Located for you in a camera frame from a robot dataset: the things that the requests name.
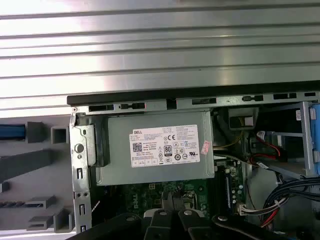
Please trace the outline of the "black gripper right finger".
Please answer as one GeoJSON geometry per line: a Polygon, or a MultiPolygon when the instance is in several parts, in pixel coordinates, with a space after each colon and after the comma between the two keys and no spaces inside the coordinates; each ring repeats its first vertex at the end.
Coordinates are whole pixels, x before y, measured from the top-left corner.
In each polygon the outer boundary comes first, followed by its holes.
{"type": "Polygon", "coordinates": [[[174,231],[179,240],[281,240],[279,234],[231,215],[217,214],[211,219],[186,208],[183,195],[174,194],[174,231]]]}

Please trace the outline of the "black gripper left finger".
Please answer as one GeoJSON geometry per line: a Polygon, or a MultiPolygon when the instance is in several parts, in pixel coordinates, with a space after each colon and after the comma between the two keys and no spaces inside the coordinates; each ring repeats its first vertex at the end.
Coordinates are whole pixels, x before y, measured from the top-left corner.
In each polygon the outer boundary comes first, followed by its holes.
{"type": "Polygon", "coordinates": [[[70,237],[71,240],[175,240],[175,212],[173,193],[161,196],[162,208],[144,212],[143,218],[131,212],[123,213],[106,222],[70,237]]]}

